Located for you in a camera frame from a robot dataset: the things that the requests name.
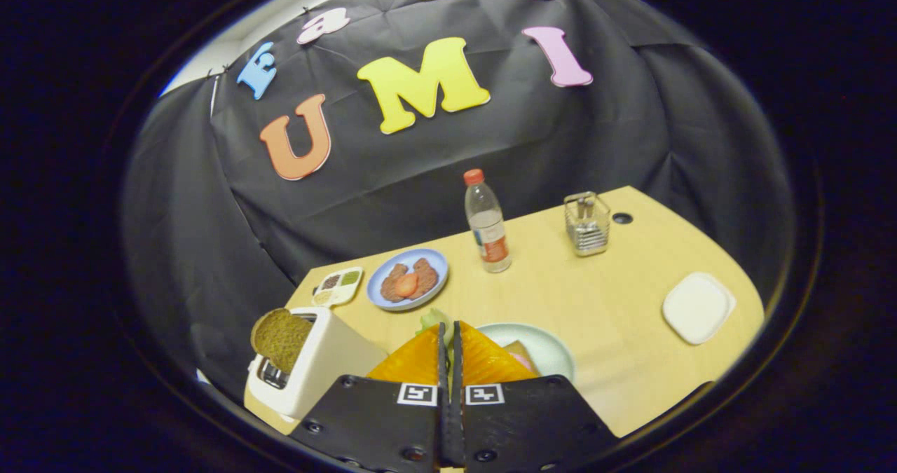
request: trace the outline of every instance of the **tomato slice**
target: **tomato slice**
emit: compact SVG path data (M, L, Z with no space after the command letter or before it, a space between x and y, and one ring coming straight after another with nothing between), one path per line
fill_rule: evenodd
M395 293L399 296L407 298L414 291L417 291L417 273L402 275L395 281Z

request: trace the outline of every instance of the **plastic bottle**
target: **plastic bottle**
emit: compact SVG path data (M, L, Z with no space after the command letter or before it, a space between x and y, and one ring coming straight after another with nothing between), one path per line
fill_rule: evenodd
M464 173L467 193L464 194L464 211L467 222L483 259L487 272L497 273L510 266L507 253L502 208L493 190L484 182L483 170L473 169Z

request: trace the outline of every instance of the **yellow letter m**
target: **yellow letter m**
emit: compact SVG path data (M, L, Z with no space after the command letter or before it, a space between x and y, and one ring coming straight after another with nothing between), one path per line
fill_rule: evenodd
M381 104L381 132L389 135L414 124L414 114L402 107L399 97L427 118L436 114L439 86L445 95L442 109L446 112L489 102L489 92L477 84L464 57L465 45L467 42L458 36L433 40L423 51L420 71L406 67L393 57L379 58L358 71L358 78L371 83Z

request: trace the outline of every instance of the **white square plate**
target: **white square plate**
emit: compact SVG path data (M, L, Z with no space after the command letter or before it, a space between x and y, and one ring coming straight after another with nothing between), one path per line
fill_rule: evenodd
M683 340L701 345L720 330L734 305L734 295L713 275L695 272L666 295L663 314Z

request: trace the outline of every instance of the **pink letter i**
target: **pink letter i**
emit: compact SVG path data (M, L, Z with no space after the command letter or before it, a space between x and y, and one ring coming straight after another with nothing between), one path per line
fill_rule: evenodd
M573 52L563 41L563 30L552 26L536 26L523 30L526 36L532 36L542 48L548 63L552 65L552 83L555 86L586 86L592 84L592 74L580 67L573 57Z

